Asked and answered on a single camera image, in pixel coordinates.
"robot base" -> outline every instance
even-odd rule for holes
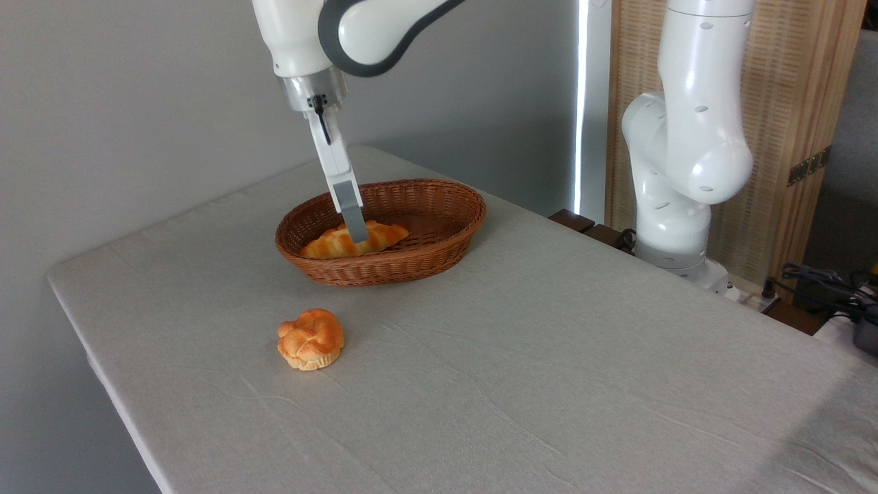
[[[699,287],[708,289],[733,301],[736,301],[740,296],[738,289],[729,282],[729,272],[716,261],[705,258],[702,262],[692,267],[665,269],[665,271],[692,281]]]

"pastry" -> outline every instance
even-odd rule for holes
[[[383,225],[374,220],[366,222],[369,240],[354,243],[348,227],[342,224],[337,229],[323,232],[317,240],[310,242],[300,252],[306,258],[331,259],[362,256],[370,252],[381,252],[408,236],[408,230],[400,225]]]
[[[277,328],[277,350],[292,367],[310,371],[338,359],[344,346],[342,325],[326,309],[307,310]]]

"gray wall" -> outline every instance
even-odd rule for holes
[[[348,142],[567,207],[577,6],[468,0],[393,72],[349,80]],[[1,492],[155,491],[45,273],[313,159],[281,101],[249,1],[0,4]]]
[[[860,40],[805,264],[846,276],[878,263],[878,32]]]

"bread basket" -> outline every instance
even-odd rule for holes
[[[409,230],[383,252],[353,258],[312,259],[302,248],[344,222],[329,193],[293,209],[277,226],[275,244],[309,278],[334,287],[367,287],[433,276],[457,264],[485,220],[485,201],[466,185],[412,179],[360,185],[363,218]]]

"light strip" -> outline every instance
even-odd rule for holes
[[[576,83],[576,149],[573,156],[573,207],[576,214],[582,209],[582,129],[586,119],[586,52],[588,49],[588,3],[579,0],[579,43],[577,49]]]

